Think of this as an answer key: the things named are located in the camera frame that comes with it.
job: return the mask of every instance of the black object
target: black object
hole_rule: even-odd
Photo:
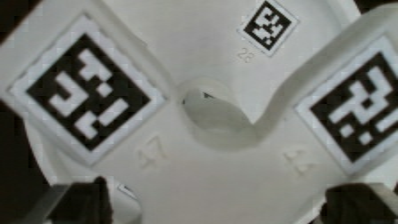
[[[382,196],[366,184],[348,184],[327,190],[324,224],[395,224],[396,219]]]
[[[98,177],[93,183],[55,185],[36,207],[16,224],[110,224],[112,207],[107,180]]]

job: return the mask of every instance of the dark background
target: dark background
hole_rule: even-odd
[[[356,0],[361,12],[398,0]],[[39,0],[0,0],[0,42]],[[38,167],[22,119],[0,102],[0,223],[20,219],[48,190]]]

